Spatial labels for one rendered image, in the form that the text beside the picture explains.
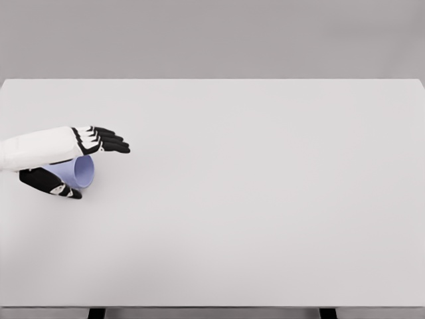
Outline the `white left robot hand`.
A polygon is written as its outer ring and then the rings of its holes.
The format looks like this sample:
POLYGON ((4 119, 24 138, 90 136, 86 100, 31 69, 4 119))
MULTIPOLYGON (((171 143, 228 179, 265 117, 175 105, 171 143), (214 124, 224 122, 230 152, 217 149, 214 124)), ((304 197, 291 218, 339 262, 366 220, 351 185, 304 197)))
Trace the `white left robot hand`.
POLYGON ((44 169, 44 165, 98 152, 130 153, 129 144, 121 136, 99 126, 61 126, 14 138, 16 151, 13 159, 19 166, 16 172, 20 181, 43 193, 69 199, 81 199, 82 194, 44 169))

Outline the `lavender blue cup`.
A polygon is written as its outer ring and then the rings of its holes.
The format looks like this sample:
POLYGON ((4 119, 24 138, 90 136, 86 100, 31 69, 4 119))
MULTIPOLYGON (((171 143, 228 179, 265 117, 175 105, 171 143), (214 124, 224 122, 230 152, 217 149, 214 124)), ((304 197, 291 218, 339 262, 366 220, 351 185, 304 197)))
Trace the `lavender blue cup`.
POLYGON ((90 156, 80 156, 63 163, 44 165, 43 168, 75 189, 89 187, 94 179, 94 162, 90 156))

